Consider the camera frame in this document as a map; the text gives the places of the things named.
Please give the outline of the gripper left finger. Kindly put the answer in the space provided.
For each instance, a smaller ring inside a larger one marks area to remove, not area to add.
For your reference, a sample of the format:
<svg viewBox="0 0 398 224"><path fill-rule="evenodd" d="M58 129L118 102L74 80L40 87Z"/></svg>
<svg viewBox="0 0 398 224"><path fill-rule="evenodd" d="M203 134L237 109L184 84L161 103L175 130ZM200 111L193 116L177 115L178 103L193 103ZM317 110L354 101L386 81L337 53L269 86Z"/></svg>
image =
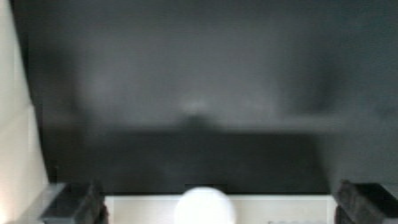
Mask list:
<svg viewBox="0 0 398 224"><path fill-rule="evenodd" d="M98 182L68 183L43 211L45 224L109 224L106 195Z"/></svg>

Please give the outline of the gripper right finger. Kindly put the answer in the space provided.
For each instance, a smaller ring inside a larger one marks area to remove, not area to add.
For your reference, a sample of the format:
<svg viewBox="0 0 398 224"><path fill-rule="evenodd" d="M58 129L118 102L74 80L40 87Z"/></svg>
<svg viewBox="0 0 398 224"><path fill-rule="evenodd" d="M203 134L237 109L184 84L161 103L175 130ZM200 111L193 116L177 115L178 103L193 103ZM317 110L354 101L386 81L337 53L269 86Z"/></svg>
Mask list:
<svg viewBox="0 0 398 224"><path fill-rule="evenodd" d="M342 182L335 224L398 224L398 184Z"/></svg>

